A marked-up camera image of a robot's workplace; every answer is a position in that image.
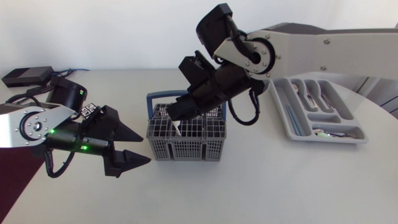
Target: cutlery basket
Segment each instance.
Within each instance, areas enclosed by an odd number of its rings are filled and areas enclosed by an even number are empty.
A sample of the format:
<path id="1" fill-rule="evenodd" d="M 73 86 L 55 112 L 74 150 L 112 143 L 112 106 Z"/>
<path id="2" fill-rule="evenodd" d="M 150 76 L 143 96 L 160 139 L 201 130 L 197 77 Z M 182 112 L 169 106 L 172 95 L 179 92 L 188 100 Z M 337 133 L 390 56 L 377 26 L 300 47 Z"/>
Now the cutlery basket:
<path id="1" fill-rule="evenodd" d="M 166 108 L 169 104 L 158 103 L 154 98 L 181 96 L 185 90 L 160 91 L 147 95 L 147 139 L 158 161 L 220 161 L 226 138 L 226 105 L 193 118 L 181 121 L 176 132 Z"/>

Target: cutlery tray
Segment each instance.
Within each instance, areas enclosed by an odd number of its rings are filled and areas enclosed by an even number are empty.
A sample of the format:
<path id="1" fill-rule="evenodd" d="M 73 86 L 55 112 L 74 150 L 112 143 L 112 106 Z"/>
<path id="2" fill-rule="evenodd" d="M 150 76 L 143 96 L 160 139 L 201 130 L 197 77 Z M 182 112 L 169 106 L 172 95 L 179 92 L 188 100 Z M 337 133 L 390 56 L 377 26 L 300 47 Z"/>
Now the cutlery tray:
<path id="1" fill-rule="evenodd" d="M 329 81 L 278 78 L 271 81 L 270 91 L 289 139 L 342 143 L 368 141 Z"/>

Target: dark red floor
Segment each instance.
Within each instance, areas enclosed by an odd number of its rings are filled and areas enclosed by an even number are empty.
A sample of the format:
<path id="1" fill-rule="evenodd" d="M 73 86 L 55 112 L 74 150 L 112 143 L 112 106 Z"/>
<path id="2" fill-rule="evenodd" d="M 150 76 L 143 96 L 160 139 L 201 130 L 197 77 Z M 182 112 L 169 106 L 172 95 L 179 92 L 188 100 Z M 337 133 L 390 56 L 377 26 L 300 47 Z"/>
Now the dark red floor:
<path id="1" fill-rule="evenodd" d="M 0 148 L 0 223 L 43 162 L 29 148 Z"/>

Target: power adapter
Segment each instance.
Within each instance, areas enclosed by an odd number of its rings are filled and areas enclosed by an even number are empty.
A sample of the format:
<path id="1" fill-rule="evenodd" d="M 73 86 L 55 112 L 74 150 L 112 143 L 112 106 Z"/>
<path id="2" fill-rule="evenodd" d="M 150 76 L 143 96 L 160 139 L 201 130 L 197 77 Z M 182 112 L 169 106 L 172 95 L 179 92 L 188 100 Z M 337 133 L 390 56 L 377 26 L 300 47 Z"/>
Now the power adapter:
<path id="1" fill-rule="evenodd" d="M 17 68 L 8 73 L 1 80 L 7 87 L 29 85 L 45 85 L 51 79 L 54 70 L 51 66 L 34 68 Z"/>

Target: white table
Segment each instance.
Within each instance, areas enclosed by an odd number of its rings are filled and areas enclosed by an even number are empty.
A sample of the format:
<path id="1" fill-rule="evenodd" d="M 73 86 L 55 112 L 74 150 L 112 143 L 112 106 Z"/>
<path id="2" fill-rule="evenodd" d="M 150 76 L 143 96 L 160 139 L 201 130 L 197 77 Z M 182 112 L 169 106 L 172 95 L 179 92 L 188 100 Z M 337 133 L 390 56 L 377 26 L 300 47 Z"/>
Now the white table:
<path id="1" fill-rule="evenodd" d="M 109 105 L 146 136 L 146 94 L 181 90 L 178 70 L 76 72 L 85 104 Z M 57 179 L 41 167 L 4 223 L 396 223 L 398 120 L 371 101 L 334 85 L 368 135 L 367 144 L 288 140 L 267 91 L 253 126 L 228 112 L 220 162 L 159 162 L 106 177 L 99 156 L 76 154 Z M 0 85 L 0 100 L 26 88 Z M 247 94 L 233 100 L 251 119 Z M 148 140 L 117 143 L 153 157 Z M 60 166 L 67 152 L 54 152 Z"/>

